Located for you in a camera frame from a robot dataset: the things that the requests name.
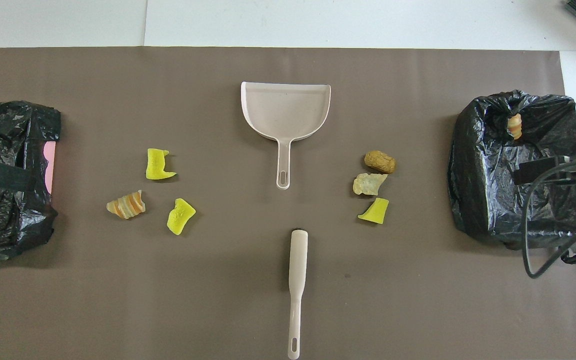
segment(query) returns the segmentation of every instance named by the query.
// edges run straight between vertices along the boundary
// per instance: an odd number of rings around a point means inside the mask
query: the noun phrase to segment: black cable
[[[560,256],[564,255],[569,250],[569,248],[576,243],[576,234],[574,234],[573,237],[571,237],[566,243],[558,246],[556,253],[548,258],[546,263],[542,265],[537,270],[537,272],[533,273],[533,269],[531,268],[530,259],[528,256],[528,210],[531,205],[530,198],[533,196],[533,193],[537,187],[541,185],[541,183],[546,180],[546,178],[558,173],[559,171],[571,167],[576,167],[576,160],[567,162],[565,164],[560,164],[553,168],[549,168],[541,175],[537,176],[537,178],[535,178],[535,180],[532,182],[532,185],[530,185],[530,189],[528,189],[528,193],[526,194],[525,202],[523,204],[523,215],[521,217],[521,255],[523,257],[523,268],[526,270],[526,274],[528,274],[531,279],[539,278],[539,276],[546,272],[546,270],[548,270],[548,268],[550,268],[551,265],[556,262]]]

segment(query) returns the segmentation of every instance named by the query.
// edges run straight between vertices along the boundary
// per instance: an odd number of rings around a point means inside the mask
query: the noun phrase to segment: dustpan
[[[290,148],[322,127],[330,108],[330,85],[241,83],[241,108],[248,125],[277,142],[279,189],[290,187]]]

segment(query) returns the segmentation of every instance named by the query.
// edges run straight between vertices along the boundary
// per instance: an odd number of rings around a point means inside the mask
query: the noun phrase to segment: trash bag
[[[523,135],[514,140],[507,127],[516,114],[521,114]],[[481,242],[519,250],[522,207],[530,185],[515,185],[513,171],[521,163],[558,155],[576,155],[572,98],[519,90],[475,98],[457,117],[448,160],[448,195],[456,227]],[[555,248],[576,233],[576,185],[542,185],[531,207],[531,248]],[[573,252],[562,260],[576,263],[576,249]]]
[[[44,145],[59,140],[60,132],[59,111],[0,102],[0,260],[45,244],[53,234],[57,212],[44,180]]]

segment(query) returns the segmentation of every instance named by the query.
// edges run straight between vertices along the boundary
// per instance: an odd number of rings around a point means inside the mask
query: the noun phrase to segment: brown tablecloth
[[[241,109],[242,81],[330,84],[292,146]],[[50,242],[0,262],[0,359],[284,359],[290,233],[310,234],[301,358],[576,358],[576,266],[538,280],[455,229],[446,166],[477,96],[563,94],[557,52],[361,48],[0,48],[0,101],[62,112]],[[146,148],[169,180],[146,180]],[[364,153],[398,161],[384,225],[357,219]],[[147,212],[106,202],[143,190]],[[166,228],[175,198],[197,209]]]

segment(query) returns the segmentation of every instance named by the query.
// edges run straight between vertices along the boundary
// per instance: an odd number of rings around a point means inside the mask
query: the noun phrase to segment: white table surface
[[[562,0],[0,0],[0,47],[558,50],[566,95],[576,100],[576,18],[563,4]],[[519,258],[517,266],[522,266]]]

